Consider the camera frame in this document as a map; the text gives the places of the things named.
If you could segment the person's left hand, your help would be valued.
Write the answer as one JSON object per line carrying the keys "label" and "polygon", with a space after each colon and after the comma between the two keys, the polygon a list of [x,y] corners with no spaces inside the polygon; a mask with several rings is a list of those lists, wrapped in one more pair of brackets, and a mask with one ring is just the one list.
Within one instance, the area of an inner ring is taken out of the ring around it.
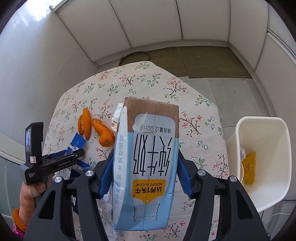
{"label": "person's left hand", "polygon": [[27,184],[22,183],[21,191],[20,191],[20,209],[18,215],[20,219],[25,223],[29,224],[29,221],[35,210],[35,201],[34,196],[32,194],[41,194],[46,191],[47,187],[53,180],[53,174],[48,176],[47,183],[43,182],[35,184],[36,191],[31,191],[33,188],[29,188]]}

